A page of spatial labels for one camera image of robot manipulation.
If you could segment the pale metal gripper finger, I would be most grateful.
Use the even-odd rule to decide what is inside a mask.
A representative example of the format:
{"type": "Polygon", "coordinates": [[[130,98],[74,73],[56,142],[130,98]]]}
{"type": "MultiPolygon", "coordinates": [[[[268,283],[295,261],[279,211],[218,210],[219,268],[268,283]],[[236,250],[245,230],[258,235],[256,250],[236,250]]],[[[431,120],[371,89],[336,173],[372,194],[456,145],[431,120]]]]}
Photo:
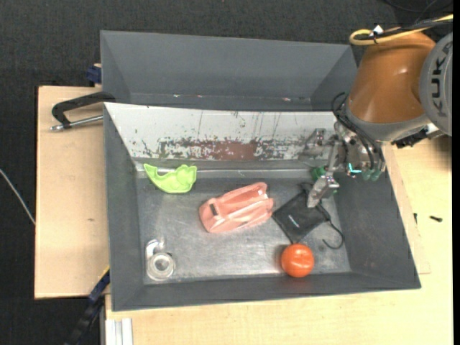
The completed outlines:
{"type": "Polygon", "coordinates": [[[339,187],[333,175],[320,176],[308,191],[307,207],[315,208],[323,198],[332,196],[339,187]]]}
{"type": "Polygon", "coordinates": [[[305,157],[322,157],[325,151],[323,144],[326,130],[324,128],[317,128],[313,130],[312,134],[305,141],[303,156],[305,157]]]}

